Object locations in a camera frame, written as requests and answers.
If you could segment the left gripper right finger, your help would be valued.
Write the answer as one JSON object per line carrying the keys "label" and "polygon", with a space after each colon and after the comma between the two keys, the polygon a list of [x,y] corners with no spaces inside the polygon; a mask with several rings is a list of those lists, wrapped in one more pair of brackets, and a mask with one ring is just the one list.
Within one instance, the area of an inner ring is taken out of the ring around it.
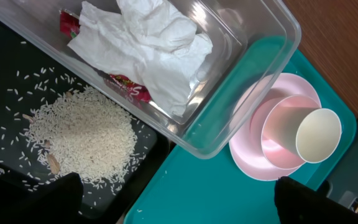
{"label": "left gripper right finger", "polygon": [[290,177],[279,178],[274,192],[281,224],[358,224],[358,214]]}

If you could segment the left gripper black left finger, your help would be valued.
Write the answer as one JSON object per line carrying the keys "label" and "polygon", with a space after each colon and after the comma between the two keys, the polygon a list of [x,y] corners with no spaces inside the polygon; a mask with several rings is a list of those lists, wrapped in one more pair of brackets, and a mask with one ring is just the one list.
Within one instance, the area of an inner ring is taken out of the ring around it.
{"label": "left gripper black left finger", "polygon": [[74,223],[82,196],[83,185],[76,173],[35,192],[0,179],[0,223]]}

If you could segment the white paper cup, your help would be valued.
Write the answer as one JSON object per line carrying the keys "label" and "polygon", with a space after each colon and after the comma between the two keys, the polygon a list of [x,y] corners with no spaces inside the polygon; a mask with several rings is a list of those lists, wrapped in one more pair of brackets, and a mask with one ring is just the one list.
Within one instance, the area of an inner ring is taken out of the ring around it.
{"label": "white paper cup", "polygon": [[339,116],[327,108],[278,106],[267,116],[262,134],[309,163],[326,160],[342,134]]}

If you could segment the rice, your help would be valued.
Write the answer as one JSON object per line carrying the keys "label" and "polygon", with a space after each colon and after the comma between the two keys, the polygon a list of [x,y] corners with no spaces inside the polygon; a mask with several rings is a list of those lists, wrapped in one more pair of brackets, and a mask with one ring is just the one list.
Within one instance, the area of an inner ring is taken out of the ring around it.
{"label": "rice", "polygon": [[135,151],[134,117],[90,86],[66,92],[25,116],[28,142],[42,148],[38,160],[54,179],[76,172],[83,187],[122,182]]}

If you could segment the red snack wrapper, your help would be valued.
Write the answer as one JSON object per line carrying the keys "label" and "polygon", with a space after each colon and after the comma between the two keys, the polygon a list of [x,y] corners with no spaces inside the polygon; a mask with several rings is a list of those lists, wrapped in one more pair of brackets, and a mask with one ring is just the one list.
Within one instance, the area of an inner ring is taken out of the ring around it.
{"label": "red snack wrapper", "polygon": [[[67,9],[60,9],[60,32],[74,39],[80,33],[79,17]],[[129,101],[151,101],[145,86],[134,83],[124,75],[102,74],[105,84]]]}

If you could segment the white napkin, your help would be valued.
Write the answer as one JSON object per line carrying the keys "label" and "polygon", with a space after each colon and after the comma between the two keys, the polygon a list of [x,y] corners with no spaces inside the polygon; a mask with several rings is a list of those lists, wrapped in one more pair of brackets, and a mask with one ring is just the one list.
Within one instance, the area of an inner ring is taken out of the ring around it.
{"label": "white napkin", "polygon": [[119,13],[84,1],[69,48],[92,67],[146,87],[159,108],[182,116],[211,39],[169,1],[117,5]]}

